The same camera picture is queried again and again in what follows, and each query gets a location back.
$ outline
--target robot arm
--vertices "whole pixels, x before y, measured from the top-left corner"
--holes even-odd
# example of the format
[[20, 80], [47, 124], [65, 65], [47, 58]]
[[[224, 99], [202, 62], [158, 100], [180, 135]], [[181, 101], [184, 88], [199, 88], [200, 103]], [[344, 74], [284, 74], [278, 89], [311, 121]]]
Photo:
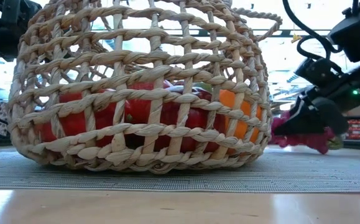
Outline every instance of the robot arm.
[[7, 61], [17, 57], [19, 38], [41, 8], [30, 0], [0, 0], [0, 57]]
[[[360, 62], [360, 2], [353, 1], [353, 8], [343, 11], [345, 19], [335, 26], [328, 37], [339, 46], [336, 50], [330, 41], [300, 22], [290, 10], [287, 0], [283, 0], [286, 13], [309, 36], [301, 40], [297, 50], [307, 59], [295, 71], [313, 87], [301, 93], [290, 110], [290, 118], [274, 130], [275, 135], [323, 133], [330, 127], [335, 134], [348, 130], [348, 122], [343, 116], [360, 105], [360, 67], [343, 73], [338, 65], [330, 61], [331, 53], [344, 50], [351, 62]], [[301, 44], [307, 39], [318, 39], [326, 50], [326, 57], [302, 50]]]

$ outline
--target basket handle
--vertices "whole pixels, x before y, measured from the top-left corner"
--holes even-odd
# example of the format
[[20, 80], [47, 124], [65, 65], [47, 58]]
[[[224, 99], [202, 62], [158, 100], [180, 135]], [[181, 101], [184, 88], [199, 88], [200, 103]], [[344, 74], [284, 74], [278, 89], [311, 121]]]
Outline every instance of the basket handle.
[[265, 12], [256, 12], [256, 11], [250, 11], [248, 9], [244, 8], [233, 8], [232, 9], [236, 14], [247, 16], [249, 18], [258, 18], [258, 19], [270, 19], [275, 21], [276, 23], [264, 34], [257, 36], [257, 41], [262, 41], [265, 38], [271, 36], [274, 32], [279, 30], [280, 25], [283, 23], [283, 19], [272, 13], [265, 13]]

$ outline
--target woven placemat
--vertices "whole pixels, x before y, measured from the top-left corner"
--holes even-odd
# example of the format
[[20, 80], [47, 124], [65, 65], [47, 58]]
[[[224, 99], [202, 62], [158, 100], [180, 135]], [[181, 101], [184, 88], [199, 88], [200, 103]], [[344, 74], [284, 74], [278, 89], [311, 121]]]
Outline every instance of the woven placemat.
[[167, 175], [72, 171], [0, 152], [0, 189], [156, 192], [360, 192], [360, 155], [270, 150], [231, 170], [176, 170]]

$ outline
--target pink object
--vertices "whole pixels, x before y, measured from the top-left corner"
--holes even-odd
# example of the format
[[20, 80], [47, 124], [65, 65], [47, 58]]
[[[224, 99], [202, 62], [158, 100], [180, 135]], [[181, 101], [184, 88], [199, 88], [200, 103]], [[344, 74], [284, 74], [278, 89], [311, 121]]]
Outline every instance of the pink object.
[[324, 134], [294, 134], [289, 136], [275, 136], [275, 128], [285, 123], [289, 117], [289, 111], [286, 111], [281, 114], [280, 118], [274, 118], [274, 122], [272, 123], [272, 139], [270, 144], [278, 144], [280, 147], [304, 145], [312, 149], [316, 149], [321, 154], [326, 154], [328, 152], [329, 148], [327, 141], [335, 137], [335, 134], [333, 134], [330, 128], [325, 128]]

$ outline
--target wicker basket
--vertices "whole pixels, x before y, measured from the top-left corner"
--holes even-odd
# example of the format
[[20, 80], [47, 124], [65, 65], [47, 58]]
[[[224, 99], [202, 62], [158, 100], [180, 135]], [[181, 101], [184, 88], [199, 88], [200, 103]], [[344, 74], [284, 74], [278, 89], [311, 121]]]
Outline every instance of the wicker basket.
[[[135, 10], [121, 6], [114, 0], [112, 7], [102, 7], [101, 1], [51, 0], [29, 22], [28, 31], [19, 44], [19, 56], [14, 69], [9, 100], [9, 131], [13, 145], [23, 156], [40, 164], [67, 166], [71, 169], [93, 171], [151, 171], [164, 174], [172, 169], [214, 169], [239, 167], [258, 158], [270, 139], [271, 113], [267, 70], [261, 57], [258, 41], [275, 32], [282, 23], [275, 14], [231, 9], [231, 1], [221, 0], [164, 0], [180, 8], [181, 13], [163, 10], [155, 6], [159, 2], [149, 0], [150, 8]], [[208, 22], [187, 13], [187, 8], [197, 9], [208, 16]], [[272, 19], [275, 25], [262, 36], [255, 36], [241, 15]], [[144, 17], [152, 21], [149, 30], [129, 30], [122, 27], [128, 17]], [[108, 31], [92, 32], [90, 24], [101, 18]], [[108, 19], [114, 21], [109, 27]], [[226, 27], [215, 23], [215, 18], [226, 21]], [[183, 37], [166, 33], [159, 21], [178, 21]], [[210, 32], [211, 42], [197, 40], [189, 32], [189, 25], [196, 25]], [[217, 35], [226, 37], [224, 42]], [[133, 38], [150, 42], [151, 52], [140, 53], [122, 50], [122, 43]], [[116, 49], [106, 50], [102, 40], [115, 39]], [[169, 55], [160, 49], [162, 44], [181, 45], [183, 55]], [[78, 45], [78, 50], [71, 46]], [[195, 49], [211, 51], [197, 54]], [[198, 62], [207, 62], [195, 66]], [[110, 74], [101, 72], [110, 68]], [[68, 71], [76, 71], [70, 78]], [[185, 80], [183, 95], [162, 89], [163, 80]], [[137, 82], [153, 82], [154, 90], [130, 90], [127, 86]], [[201, 100], [189, 94], [194, 82], [213, 86], [212, 101]], [[115, 91], [96, 93], [98, 90]], [[239, 105], [229, 108], [217, 99], [220, 90], [231, 90], [235, 101], [248, 101], [251, 113], [243, 114]], [[83, 98], [68, 103], [59, 103], [58, 97], [66, 93], [81, 93]], [[129, 124], [123, 120], [126, 99], [151, 100], [148, 124]], [[181, 103], [177, 125], [160, 124], [160, 109], [163, 102]], [[113, 122], [103, 129], [96, 129], [94, 111], [116, 103]], [[261, 118], [256, 117], [256, 108], [261, 109]], [[208, 124], [213, 124], [216, 114], [229, 117], [226, 133], [219, 133], [208, 125], [206, 129], [184, 126], [190, 109], [209, 111]], [[66, 136], [60, 118], [84, 112], [86, 132]], [[238, 120], [248, 124], [243, 139], [234, 137]], [[57, 138], [42, 142], [35, 130], [39, 124], [48, 123]], [[252, 132], [259, 134], [250, 142]], [[146, 136], [144, 146], [129, 148], [125, 135]], [[170, 146], [154, 151], [158, 136], [171, 137]], [[113, 136], [110, 144], [97, 147], [95, 142], [104, 136]], [[180, 152], [182, 137], [197, 140], [198, 147], [192, 152]], [[204, 153], [208, 142], [216, 142], [215, 152]], [[228, 149], [236, 153], [227, 154]]]

